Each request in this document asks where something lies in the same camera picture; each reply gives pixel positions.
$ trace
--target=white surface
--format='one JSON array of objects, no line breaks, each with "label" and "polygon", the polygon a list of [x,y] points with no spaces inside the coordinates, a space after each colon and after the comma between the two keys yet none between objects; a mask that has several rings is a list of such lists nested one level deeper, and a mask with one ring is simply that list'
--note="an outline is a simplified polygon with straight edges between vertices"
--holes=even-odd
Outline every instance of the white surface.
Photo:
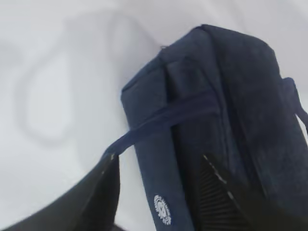
[{"label": "white surface", "polygon": [[[0,229],[78,182],[127,130],[124,84],[199,24],[265,40],[308,109],[305,0],[0,0]],[[135,153],[116,222],[154,231]]]}]

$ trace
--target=blue strap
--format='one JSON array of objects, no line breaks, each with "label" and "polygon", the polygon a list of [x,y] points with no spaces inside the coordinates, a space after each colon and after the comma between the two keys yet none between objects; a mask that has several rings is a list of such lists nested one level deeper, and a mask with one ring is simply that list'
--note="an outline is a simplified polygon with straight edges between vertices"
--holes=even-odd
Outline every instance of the blue strap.
[{"label": "blue strap", "polygon": [[144,123],[131,129],[120,139],[111,144],[105,151],[103,157],[107,155],[120,155],[127,148],[135,143],[159,133],[171,126],[179,124],[194,117],[205,114],[218,114],[219,104],[215,93],[207,90],[202,93],[178,100],[162,108],[150,116]]}]

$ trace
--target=fabric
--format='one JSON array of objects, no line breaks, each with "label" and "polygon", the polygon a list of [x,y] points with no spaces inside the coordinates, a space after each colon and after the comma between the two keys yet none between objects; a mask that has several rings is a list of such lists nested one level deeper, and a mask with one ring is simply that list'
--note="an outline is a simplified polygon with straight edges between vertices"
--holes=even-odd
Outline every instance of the fabric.
[{"label": "fabric", "polygon": [[[142,69],[123,89],[122,103],[134,128],[169,103],[208,89],[216,94],[219,115],[200,116],[135,145],[157,230],[192,230],[180,217],[189,217],[197,230],[201,226],[196,182],[198,157],[206,152],[264,198],[307,216],[307,144],[286,103],[274,52],[263,41],[198,27]],[[174,226],[157,215],[157,194],[168,203]]]}]

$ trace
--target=white logo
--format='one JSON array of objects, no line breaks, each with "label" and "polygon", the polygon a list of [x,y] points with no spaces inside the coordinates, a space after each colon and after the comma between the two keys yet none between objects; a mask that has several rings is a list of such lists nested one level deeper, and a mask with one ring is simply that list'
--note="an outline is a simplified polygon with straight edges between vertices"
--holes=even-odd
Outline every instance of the white logo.
[{"label": "white logo", "polygon": [[154,205],[155,210],[158,212],[158,216],[163,220],[163,223],[165,225],[171,225],[171,214],[165,200],[161,196],[156,195],[154,197]]}]

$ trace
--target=navy blue backpack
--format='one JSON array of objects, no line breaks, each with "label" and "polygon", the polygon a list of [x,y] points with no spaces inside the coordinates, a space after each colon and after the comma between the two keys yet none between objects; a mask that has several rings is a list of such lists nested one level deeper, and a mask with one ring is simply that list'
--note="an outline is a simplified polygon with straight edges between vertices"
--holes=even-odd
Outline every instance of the navy blue backpack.
[{"label": "navy blue backpack", "polygon": [[123,89],[130,131],[74,188],[6,231],[110,231],[135,145],[158,231],[308,230],[308,125],[263,41],[202,25]]}]

